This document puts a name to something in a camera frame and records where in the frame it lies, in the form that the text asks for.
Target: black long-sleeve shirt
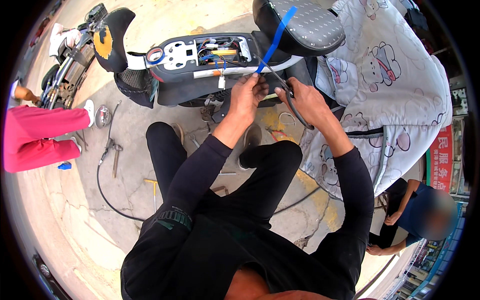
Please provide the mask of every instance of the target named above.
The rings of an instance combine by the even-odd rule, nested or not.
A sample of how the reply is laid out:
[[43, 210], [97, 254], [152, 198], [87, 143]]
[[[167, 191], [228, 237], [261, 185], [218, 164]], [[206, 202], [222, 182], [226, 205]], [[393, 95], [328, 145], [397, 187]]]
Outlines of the black long-sleeve shirt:
[[223, 299], [247, 264], [272, 293], [305, 290], [351, 299], [373, 215], [373, 188], [356, 148], [334, 158], [345, 204], [341, 229], [308, 255], [238, 216], [194, 215], [231, 149], [209, 136], [180, 167], [164, 203], [146, 220], [121, 269], [124, 299]]

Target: shoe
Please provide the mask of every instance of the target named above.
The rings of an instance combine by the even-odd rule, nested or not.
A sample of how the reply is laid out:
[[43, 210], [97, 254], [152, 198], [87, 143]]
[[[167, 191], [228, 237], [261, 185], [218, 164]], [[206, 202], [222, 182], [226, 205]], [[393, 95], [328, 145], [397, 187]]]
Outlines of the shoe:
[[175, 131], [175, 134], [177, 135], [177, 137], [179, 137], [180, 142], [183, 145], [183, 129], [177, 123], [171, 123], [170, 126], [173, 128], [173, 131]]
[[93, 104], [93, 101], [88, 99], [87, 102], [85, 103], [84, 109], [88, 111], [88, 117], [90, 118], [90, 124], [88, 124], [88, 127], [90, 127], [92, 126], [95, 120], [95, 115], [94, 115], [95, 106]]
[[[252, 149], [252, 148], [255, 148], [256, 146], [259, 146], [261, 142], [262, 142], [262, 130], [260, 129], [260, 126], [254, 123], [250, 125], [250, 127], [247, 129], [247, 131], [245, 131], [245, 134], [243, 135], [242, 153], [247, 151], [248, 149]], [[237, 164], [241, 170], [249, 169], [241, 165], [240, 156], [237, 158]]]
[[70, 139], [75, 143], [75, 145], [77, 145], [78, 150], [80, 151], [80, 154], [81, 154], [82, 153], [82, 147], [80, 147], [80, 145], [77, 143], [77, 139], [74, 136], [72, 136]]

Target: blue tape roll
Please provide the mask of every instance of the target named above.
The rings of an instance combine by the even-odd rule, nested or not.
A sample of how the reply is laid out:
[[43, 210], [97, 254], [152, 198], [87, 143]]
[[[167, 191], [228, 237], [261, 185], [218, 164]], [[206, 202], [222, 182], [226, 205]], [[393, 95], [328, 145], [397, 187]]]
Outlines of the blue tape roll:
[[[161, 52], [160, 58], [157, 58], [157, 59], [155, 59], [155, 60], [150, 59], [150, 57], [151, 57], [153, 54], [157, 54], [157, 53], [160, 53], [160, 52]], [[147, 54], [145, 55], [145, 59], [147, 60], [147, 62], [148, 62], [149, 64], [152, 64], [152, 65], [161, 62], [164, 57], [165, 57], [165, 52], [164, 52], [163, 49], [160, 48], [160, 47], [153, 47], [153, 48], [151, 48], [151, 49], [147, 52]]]
[[[282, 33], [287, 24], [290, 22], [290, 19], [293, 17], [293, 15], [297, 12], [297, 8], [295, 6], [292, 6], [288, 12], [285, 14], [285, 16], [282, 19], [282, 22], [278, 24], [278, 27], [275, 32], [275, 36], [273, 38], [273, 43], [268, 49], [267, 53], [265, 54], [263, 61], [265, 63], [268, 63], [270, 58], [272, 57], [273, 53], [275, 52], [275, 49], [278, 47], [278, 44], [280, 43], [280, 39], [282, 38]], [[261, 62], [260, 65], [258, 66], [258, 69], [255, 71], [255, 73], [260, 73], [264, 69], [265, 65]]]

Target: red pants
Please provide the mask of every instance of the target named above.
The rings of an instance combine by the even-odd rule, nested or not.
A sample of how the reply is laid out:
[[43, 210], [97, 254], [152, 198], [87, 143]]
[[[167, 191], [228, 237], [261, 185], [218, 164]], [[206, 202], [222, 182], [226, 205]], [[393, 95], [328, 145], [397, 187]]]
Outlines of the red pants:
[[7, 110], [3, 139], [3, 164], [10, 173], [31, 170], [80, 156], [72, 140], [53, 138], [88, 127], [83, 108], [48, 110], [21, 105]]

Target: white sneaker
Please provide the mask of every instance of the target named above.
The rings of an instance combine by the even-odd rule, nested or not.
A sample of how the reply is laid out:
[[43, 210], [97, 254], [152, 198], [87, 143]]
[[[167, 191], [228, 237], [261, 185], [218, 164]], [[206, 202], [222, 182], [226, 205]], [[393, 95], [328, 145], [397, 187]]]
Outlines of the white sneaker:
[[72, 136], [70, 139], [75, 143], [75, 145], [77, 145], [78, 150], [80, 151], [80, 154], [81, 154], [82, 153], [82, 147], [80, 147], [80, 145], [77, 143], [77, 139], [74, 136]]
[[88, 117], [90, 117], [90, 124], [88, 124], [88, 127], [90, 127], [90, 126], [92, 126], [92, 124], [95, 120], [95, 116], [94, 116], [95, 106], [93, 104], [93, 101], [88, 99], [87, 102], [85, 103], [84, 109], [86, 109], [86, 111], [88, 111]]

